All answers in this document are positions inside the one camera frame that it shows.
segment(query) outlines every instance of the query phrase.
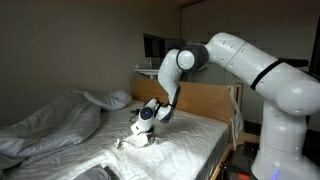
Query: white wall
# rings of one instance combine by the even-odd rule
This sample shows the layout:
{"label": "white wall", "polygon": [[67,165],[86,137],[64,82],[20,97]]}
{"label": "white wall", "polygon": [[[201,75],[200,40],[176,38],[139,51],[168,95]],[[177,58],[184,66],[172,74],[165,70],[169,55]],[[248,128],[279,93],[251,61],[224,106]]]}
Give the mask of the white wall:
{"label": "white wall", "polygon": [[[310,60],[319,13],[318,0],[206,0],[182,9],[182,37],[201,43],[224,31],[273,56]],[[214,64],[191,79],[214,84],[241,82]],[[261,123],[262,103],[263,99],[246,85],[244,119]],[[312,117],[309,128],[320,131],[320,115]]]}
{"label": "white wall", "polygon": [[0,126],[67,88],[124,89],[144,63],[142,33],[179,37],[173,0],[1,1]]}

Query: bed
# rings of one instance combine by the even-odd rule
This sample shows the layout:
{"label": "bed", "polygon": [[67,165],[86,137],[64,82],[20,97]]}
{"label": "bed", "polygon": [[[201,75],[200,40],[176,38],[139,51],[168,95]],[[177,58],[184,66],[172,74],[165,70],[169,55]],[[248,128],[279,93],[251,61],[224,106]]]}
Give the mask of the bed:
{"label": "bed", "polygon": [[[169,124],[155,122],[155,143],[119,150],[115,141],[130,133],[131,110],[147,99],[166,102],[155,80],[132,79],[133,100],[116,111],[100,113],[97,129],[72,144],[28,165],[4,171],[7,179],[74,179],[101,167],[110,179],[209,179],[234,138],[235,106],[227,86],[181,82],[181,94]],[[241,99],[241,85],[235,85]]]}

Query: wooden headboard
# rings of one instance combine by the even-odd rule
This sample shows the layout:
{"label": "wooden headboard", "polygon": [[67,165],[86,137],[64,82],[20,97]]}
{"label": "wooden headboard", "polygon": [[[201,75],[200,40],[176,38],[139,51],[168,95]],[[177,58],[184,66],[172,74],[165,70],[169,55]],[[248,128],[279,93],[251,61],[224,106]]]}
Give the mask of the wooden headboard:
{"label": "wooden headboard", "polygon": [[[235,110],[231,103],[229,89],[225,85],[180,82],[181,91],[176,109],[213,118],[229,124]],[[242,84],[235,84],[235,99],[241,107]],[[168,95],[157,80],[132,79],[132,97],[134,100],[147,101],[158,98],[168,102]]]}

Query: wrinkled blanket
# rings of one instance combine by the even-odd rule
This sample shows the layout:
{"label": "wrinkled blanket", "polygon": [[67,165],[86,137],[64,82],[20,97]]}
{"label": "wrinkled blanket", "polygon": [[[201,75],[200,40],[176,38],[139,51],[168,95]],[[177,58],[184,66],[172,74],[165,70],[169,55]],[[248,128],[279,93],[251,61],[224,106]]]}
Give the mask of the wrinkled blanket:
{"label": "wrinkled blanket", "polygon": [[68,90],[30,117],[0,129],[0,172],[81,143],[99,127],[101,108],[117,110],[130,101],[124,91],[102,95]]}

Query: mattress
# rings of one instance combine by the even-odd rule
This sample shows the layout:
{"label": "mattress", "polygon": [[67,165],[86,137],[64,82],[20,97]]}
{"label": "mattress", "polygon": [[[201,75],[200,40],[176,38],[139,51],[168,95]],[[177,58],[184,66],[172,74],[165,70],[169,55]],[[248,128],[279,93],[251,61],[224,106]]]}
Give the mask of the mattress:
{"label": "mattress", "polygon": [[228,144],[228,125],[177,110],[170,123],[154,122],[155,143],[118,150],[116,139],[130,134],[130,110],[142,105],[132,101],[121,110],[101,113],[99,128],[84,142],[6,170],[6,178],[69,180],[100,164],[113,179],[206,179]]}

